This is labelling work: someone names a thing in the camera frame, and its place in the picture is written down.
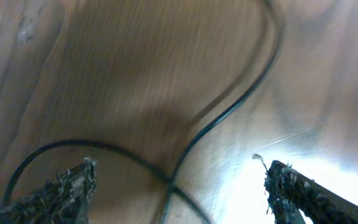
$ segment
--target thin black wire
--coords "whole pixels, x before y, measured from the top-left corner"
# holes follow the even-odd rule
[[[160,170],[158,167],[154,166],[153,164],[147,162],[144,159],[141,159],[137,155],[131,153],[127,149],[124,149],[119,146],[114,146],[112,144],[103,143],[99,141],[91,141],[91,140],[82,140],[82,139],[67,139],[67,140],[61,140],[57,142],[53,142],[51,144],[48,144],[46,146],[42,146],[35,152],[33,152],[31,155],[29,155],[21,164],[20,166],[15,170],[15,173],[13,173],[8,186],[6,187],[6,191],[2,200],[2,207],[5,207],[9,204],[12,192],[14,190],[14,187],[16,185],[16,182],[19,180],[19,177],[23,173],[24,169],[33,161],[37,156],[51,150],[56,149],[58,147],[63,146],[88,146],[88,147],[94,147],[97,149],[104,149],[107,151],[115,152],[119,155],[125,156],[128,159],[138,163],[139,165],[145,167],[147,170],[149,170],[151,173],[153,173],[154,176],[158,177],[160,180],[164,182],[169,181],[169,177],[167,177],[162,170]],[[184,200],[196,213],[200,216],[202,220],[204,220],[205,223],[211,223],[208,216],[205,214],[205,212],[199,208],[199,206],[191,199],[189,196],[187,196],[184,191],[179,189],[178,187],[174,186],[174,193],[176,193],[182,200]]]
[[[16,182],[18,181],[20,175],[22,174],[23,170],[31,163],[31,161],[33,161],[37,156],[39,156],[42,153],[47,152],[47,151],[49,151],[51,149],[55,149],[57,147],[62,147],[62,146],[89,146],[89,147],[95,147],[95,148],[98,148],[98,149],[105,149],[105,150],[112,151],[112,152],[115,152],[117,154],[120,154],[122,156],[125,156],[125,157],[131,159],[132,161],[140,164],[141,166],[145,167],[147,170],[149,170],[151,173],[153,173],[153,175],[158,177],[160,180],[168,182],[167,194],[165,196],[165,206],[164,206],[164,210],[163,210],[163,213],[162,213],[162,218],[161,218],[161,221],[160,221],[161,223],[165,223],[166,220],[167,220],[167,216],[168,216],[168,212],[169,212],[169,208],[170,208],[170,199],[171,199],[173,193],[178,194],[178,196],[180,198],[182,198],[197,213],[197,215],[200,216],[200,218],[203,220],[204,223],[211,223],[211,221],[209,220],[209,218],[205,214],[205,212],[202,211],[202,209],[200,209],[199,206],[197,206],[197,204],[191,198],[189,198],[189,196],[187,196],[186,193],[184,193],[184,191],[182,191],[181,189],[176,187],[174,183],[175,183],[179,168],[180,168],[181,164],[183,163],[183,161],[185,160],[185,157],[187,156],[187,154],[191,151],[192,147],[206,133],[208,133],[211,129],[213,129],[216,125],[218,125],[225,118],[227,118],[231,113],[233,113],[236,109],[238,109],[238,107],[240,107],[245,102],[245,100],[248,99],[251,94],[253,94],[253,92],[262,83],[262,81],[264,80],[267,72],[270,70],[271,66],[273,65],[273,62],[275,60],[275,57],[277,56],[278,49],[279,49],[281,39],[282,39],[282,27],[278,23],[277,18],[275,16],[275,13],[273,11],[273,8],[270,5],[270,3],[268,2],[268,0],[263,0],[263,2],[265,3],[265,6],[268,9],[268,12],[270,13],[271,17],[274,19],[275,25],[278,28],[277,38],[275,39],[275,44],[274,44],[274,47],[273,47],[273,50],[272,50],[272,53],[271,53],[271,56],[270,56],[268,62],[266,63],[264,69],[262,70],[260,75],[257,77],[257,79],[247,89],[247,91],[242,96],[240,96],[240,98],[238,98],[230,107],[228,107],[225,111],[223,111],[223,113],[221,113],[218,117],[213,119],[212,122],[210,122],[205,128],[203,128],[190,141],[190,143],[185,148],[185,151],[183,152],[183,154],[179,158],[179,161],[175,166],[175,169],[173,171],[173,174],[172,174],[171,178],[167,177],[163,173],[163,171],[160,170],[158,167],[155,167],[153,164],[151,164],[151,163],[139,158],[135,154],[129,152],[127,149],[124,149],[124,148],[121,148],[121,147],[118,147],[118,146],[114,146],[112,144],[98,142],[98,141],[89,141],[89,140],[82,140],[82,139],[62,140],[62,141],[54,142],[54,143],[51,143],[51,144],[48,144],[46,146],[43,146],[43,147],[39,148],[38,150],[33,152],[29,157],[27,157],[22,162],[22,164],[16,169],[15,173],[13,174],[13,176],[11,177],[11,179],[10,179],[10,181],[8,183],[7,189],[6,189],[5,194],[4,194],[4,198],[2,200],[2,206],[6,206],[6,205],[9,204],[10,197],[11,197],[12,192],[14,190],[14,186],[15,186]]]
[[[188,153],[192,150],[193,146],[210,130],[212,130],[216,125],[218,125],[220,122],[222,122],[224,119],[226,119],[230,114],[232,114],[236,109],[238,109],[250,96],[253,94],[253,92],[260,86],[262,81],[265,79],[266,74],[272,67],[275,58],[278,54],[278,50],[280,48],[280,44],[282,41],[282,30],[283,27],[280,25],[278,18],[275,15],[275,11],[273,10],[273,7],[271,3],[268,0],[263,0],[265,7],[267,8],[267,12],[271,15],[277,31],[276,31],[276,38],[275,43],[273,46],[272,53],[270,54],[270,58],[268,62],[266,63],[265,67],[261,71],[260,75],[256,78],[256,80],[251,84],[251,86],[246,90],[246,92],[241,95],[231,106],[229,106],[226,110],[224,110],[220,115],[218,115],[215,119],[213,119],[207,126],[205,126],[197,135],[189,142],[185,150],[183,151],[183,154],[180,156],[179,161],[177,162],[173,172],[171,179],[168,182],[168,189],[167,193],[165,195],[165,204],[163,208],[163,213],[161,216],[160,223],[165,224],[167,221],[167,217],[169,214],[170,209],[170,201],[173,193],[173,189],[175,186],[175,181],[180,169],[180,166],[183,164],[183,161],[185,160]]]

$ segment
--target wooden surface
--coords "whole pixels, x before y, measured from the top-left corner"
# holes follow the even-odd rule
[[[286,28],[275,66],[177,181],[216,223],[273,223],[256,152],[358,204],[358,1],[277,5]],[[127,147],[169,174],[266,62],[274,28],[263,11],[257,0],[0,0],[0,201],[26,156],[65,138]],[[155,220],[165,185],[94,149],[40,156],[14,196],[86,156],[99,161],[93,223]],[[199,220],[174,197],[169,221]]]

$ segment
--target wooden table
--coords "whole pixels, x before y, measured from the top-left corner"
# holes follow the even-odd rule
[[[253,153],[358,204],[358,1],[276,5],[285,36],[273,69],[178,177],[216,223],[273,223]],[[26,156],[66,138],[127,147],[171,173],[191,137],[262,69],[274,36],[262,15],[258,0],[0,0],[0,201]],[[93,223],[155,220],[165,184],[84,147],[37,158],[14,196],[87,156],[99,161]],[[169,223],[198,221],[173,198]]]

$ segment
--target black cord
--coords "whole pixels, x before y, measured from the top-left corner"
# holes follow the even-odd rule
[[[282,41],[282,30],[283,27],[281,24],[279,24],[278,18],[275,15],[275,11],[273,10],[273,7],[271,3],[268,0],[263,0],[265,7],[267,8],[267,12],[271,15],[277,31],[276,31],[276,38],[275,43],[273,46],[272,53],[270,54],[270,58],[268,62],[265,64],[265,67],[261,71],[260,75],[256,78],[256,80],[251,84],[251,86],[246,90],[246,92],[241,95],[231,106],[229,106],[226,110],[224,110],[220,115],[218,115],[215,119],[213,119],[207,126],[205,126],[197,135],[189,142],[185,150],[183,151],[183,154],[180,156],[179,161],[177,162],[173,172],[171,179],[168,182],[168,189],[167,193],[165,195],[165,205],[163,208],[162,217],[160,220],[161,224],[165,224],[167,222],[167,217],[170,209],[170,201],[172,197],[172,193],[174,191],[175,187],[175,181],[180,169],[180,166],[183,164],[183,161],[185,160],[188,153],[192,150],[193,146],[211,129],[213,129],[216,125],[218,125],[220,122],[222,122],[224,119],[226,119],[230,114],[232,114],[238,107],[240,107],[250,96],[253,94],[253,92],[260,86],[262,81],[265,79],[266,74],[272,67],[275,58],[278,54],[279,46]]]
[[[265,7],[267,8],[267,11],[270,13],[272,19],[275,22],[275,25],[277,26],[277,37],[275,39],[275,43],[273,46],[272,53],[270,54],[270,58],[268,62],[266,63],[265,67],[263,68],[260,75],[257,77],[257,79],[251,84],[251,86],[247,89],[247,91],[241,95],[230,107],[228,107],[226,110],[224,110],[218,117],[212,120],[205,128],[203,128],[187,145],[185,148],[185,151],[180,156],[179,161],[177,162],[175,169],[173,171],[173,174],[171,178],[167,177],[162,170],[160,170],[158,167],[155,167],[153,164],[139,158],[135,154],[131,153],[127,149],[114,146],[112,144],[107,144],[103,142],[98,141],[90,141],[90,140],[82,140],[82,139],[69,139],[69,140],[62,140],[58,142],[54,142],[51,144],[48,144],[46,146],[43,146],[33,152],[29,157],[27,157],[22,164],[15,170],[15,173],[11,177],[8,186],[6,188],[4,198],[2,200],[2,206],[6,206],[10,202],[10,197],[12,195],[12,192],[14,190],[14,187],[16,185],[16,182],[18,181],[20,175],[22,174],[23,170],[30,164],[31,161],[33,161],[37,156],[40,154],[47,152],[51,149],[55,149],[57,147],[62,146],[88,146],[88,147],[94,147],[98,149],[105,149],[108,151],[115,152],[117,154],[120,154],[122,156],[125,156],[132,161],[138,163],[139,165],[145,167],[147,170],[149,170],[153,175],[158,177],[160,180],[168,182],[168,189],[165,196],[165,205],[164,210],[161,217],[161,223],[165,223],[167,221],[169,208],[170,208],[170,199],[172,197],[172,194],[177,194],[182,200],[184,200],[196,213],[200,216],[200,218],[203,220],[203,223],[211,223],[208,216],[205,214],[205,212],[200,209],[199,206],[191,199],[189,196],[187,196],[184,191],[179,189],[177,186],[175,186],[175,180],[179,171],[180,166],[182,165],[183,161],[185,160],[185,157],[187,154],[191,151],[193,146],[211,129],[213,129],[216,125],[218,125],[220,122],[222,122],[224,119],[226,119],[231,113],[233,113],[238,107],[240,107],[246,99],[250,97],[251,94],[260,86],[264,78],[266,77],[267,72],[270,70],[271,66],[273,65],[273,62],[275,60],[275,57],[277,56],[279,46],[281,44],[282,39],[282,26],[279,24],[278,19],[274,13],[274,10],[271,6],[271,4],[268,2],[268,0],[263,0],[265,3]]]

